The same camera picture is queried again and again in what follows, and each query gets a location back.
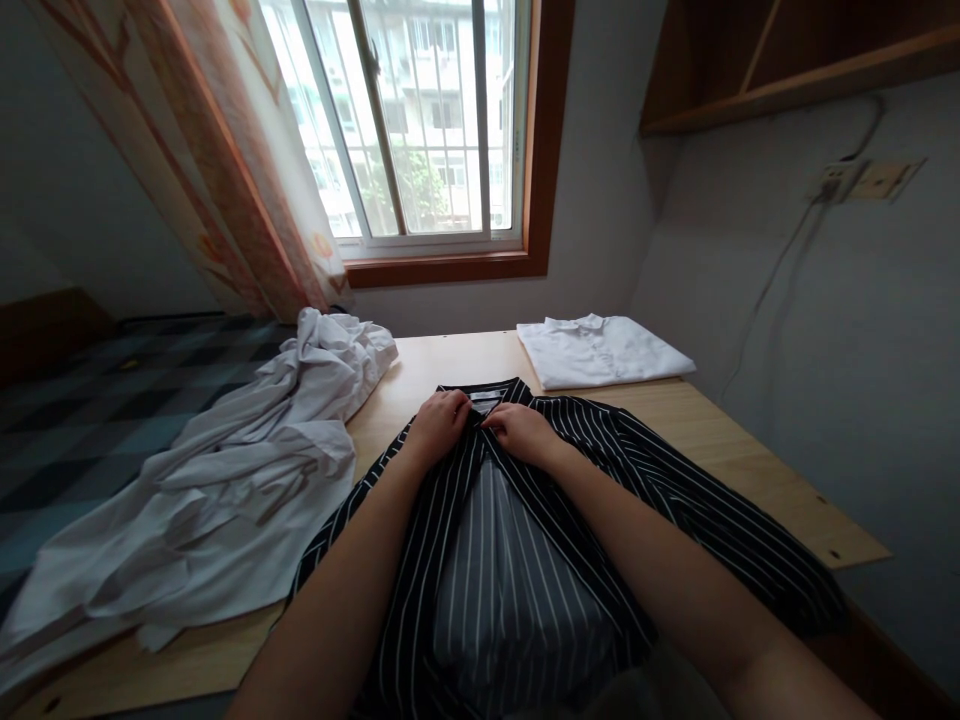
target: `white wall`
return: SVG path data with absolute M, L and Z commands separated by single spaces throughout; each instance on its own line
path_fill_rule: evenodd
M 0 70 L 0 213 L 115 318 L 218 310 L 22 2 Z
M 724 407 L 896 555 L 841 582 L 960 699 L 960 74 L 884 94 L 865 156 L 927 164 L 894 205 L 832 207 L 797 244 Z M 856 148 L 871 107 L 686 140 L 631 314 L 695 359 L 714 400 L 806 184 Z
M 403 337 L 625 312 L 669 171 L 648 181 L 636 140 L 664 7 L 577 3 L 548 276 L 358 291 L 360 317 Z
M 11 218 L 0 215 L 0 305 L 71 285 Z

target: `window sill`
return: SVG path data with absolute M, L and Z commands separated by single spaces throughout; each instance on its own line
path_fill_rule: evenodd
M 548 253 L 514 250 L 387 260 L 349 260 L 345 265 L 350 286 L 361 289 L 543 277 L 547 274 L 548 261 Z

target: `white fabric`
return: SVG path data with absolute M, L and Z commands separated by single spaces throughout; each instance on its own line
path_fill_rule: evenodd
M 517 325 L 544 390 L 601 387 L 695 372 L 697 366 L 630 318 L 587 315 Z
M 0 693 L 130 627 L 156 650 L 285 597 L 350 490 L 344 423 L 396 357 L 387 330 L 303 310 L 254 382 L 40 549 L 0 630 Z

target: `wooden shelf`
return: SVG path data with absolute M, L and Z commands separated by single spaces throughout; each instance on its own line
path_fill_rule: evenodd
M 953 0 L 671 0 L 641 133 L 704 130 L 956 69 Z

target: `blue plaid blanket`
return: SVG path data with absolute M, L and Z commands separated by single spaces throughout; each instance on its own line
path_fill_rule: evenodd
M 144 322 L 3 391 L 0 621 L 41 545 L 126 487 L 295 335 L 250 318 Z

